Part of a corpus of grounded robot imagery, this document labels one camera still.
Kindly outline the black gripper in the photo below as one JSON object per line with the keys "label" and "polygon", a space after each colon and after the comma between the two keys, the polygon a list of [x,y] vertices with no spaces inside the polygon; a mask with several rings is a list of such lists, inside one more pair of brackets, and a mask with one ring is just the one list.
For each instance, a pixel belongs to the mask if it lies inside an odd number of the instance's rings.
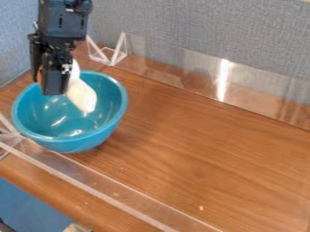
{"label": "black gripper", "polygon": [[31,80],[41,83],[43,95],[64,94],[70,78],[70,51],[86,34],[92,0],[38,0],[30,42]]}

